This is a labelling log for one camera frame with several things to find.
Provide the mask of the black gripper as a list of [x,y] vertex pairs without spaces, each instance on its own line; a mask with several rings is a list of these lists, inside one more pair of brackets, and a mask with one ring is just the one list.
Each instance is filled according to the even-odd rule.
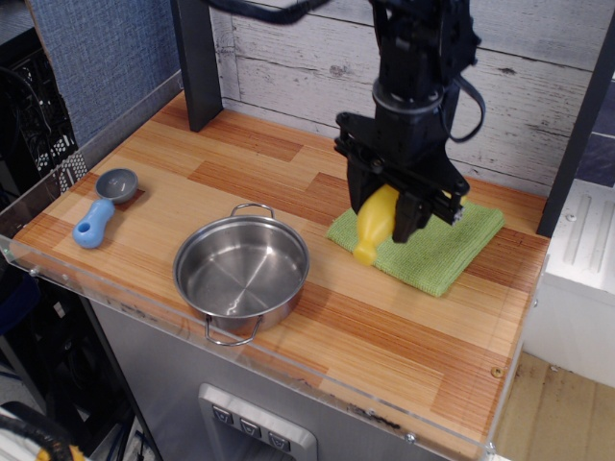
[[334,149],[347,160],[353,211],[359,212],[383,185],[401,192],[395,205],[395,243],[406,243],[427,225],[432,206],[423,197],[433,190],[463,198],[470,191],[446,153],[446,144],[456,141],[451,128],[458,98],[457,93],[442,93],[411,110],[377,104],[372,118],[351,112],[336,116],[339,135]]

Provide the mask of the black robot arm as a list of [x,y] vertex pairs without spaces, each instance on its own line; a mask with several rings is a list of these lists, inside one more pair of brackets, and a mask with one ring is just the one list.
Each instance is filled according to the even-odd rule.
[[384,185],[398,192],[392,238],[405,243],[433,216],[450,225],[462,216],[470,185],[446,145],[476,135],[452,133],[461,91],[485,108],[461,75],[475,64],[480,38],[466,1],[375,1],[372,7],[380,51],[375,115],[339,113],[335,149],[347,159],[353,210]]

